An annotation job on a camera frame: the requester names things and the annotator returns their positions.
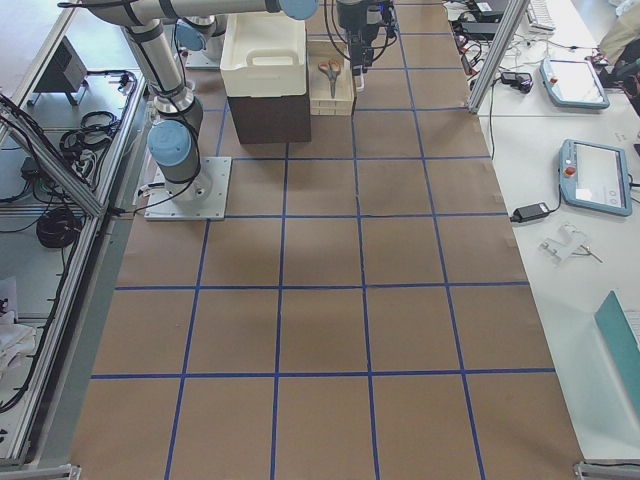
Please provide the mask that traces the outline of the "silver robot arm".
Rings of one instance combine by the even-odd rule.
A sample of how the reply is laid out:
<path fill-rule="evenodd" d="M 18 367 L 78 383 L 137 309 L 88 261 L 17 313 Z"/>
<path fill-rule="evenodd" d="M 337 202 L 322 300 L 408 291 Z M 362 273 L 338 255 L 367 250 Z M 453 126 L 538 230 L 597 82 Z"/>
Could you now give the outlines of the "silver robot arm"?
<path fill-rule="evenodd" d="M 155 108 L 163 118 L 176 119 L 198 135 L 187 119 L 197 98 L 176 66 L 163 22 L 226 14 L 283 13 L 293 20 L 311 18 L 316 1 L 76 1 L 59 2 L 61 9 L 86 9 L 95 17 L 121 27 L 138 66 L 156 94 Z M 346 34 L 349 61 L 362 70 L 374 62 L 372 42 L 381 28 L 395 34 L 396 15 L 391 1 L 339 1 L 338 22 Z"/>

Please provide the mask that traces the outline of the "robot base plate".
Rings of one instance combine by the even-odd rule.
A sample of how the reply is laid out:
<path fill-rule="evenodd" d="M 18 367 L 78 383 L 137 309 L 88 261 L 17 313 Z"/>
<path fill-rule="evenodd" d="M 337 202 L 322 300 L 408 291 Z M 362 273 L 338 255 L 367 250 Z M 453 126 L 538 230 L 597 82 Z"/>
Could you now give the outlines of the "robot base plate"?
<path fill-rule="evenodd" d="M 203 157 L 201 170 L 186 191 L 182 186 L 166 183 L 159 167 L 155 168 L 150 190 L 151 206 L 143 211 L 148 221 L 198 221 L 225 218 L 229 181 L 232 169 L 230 157 Z"/>

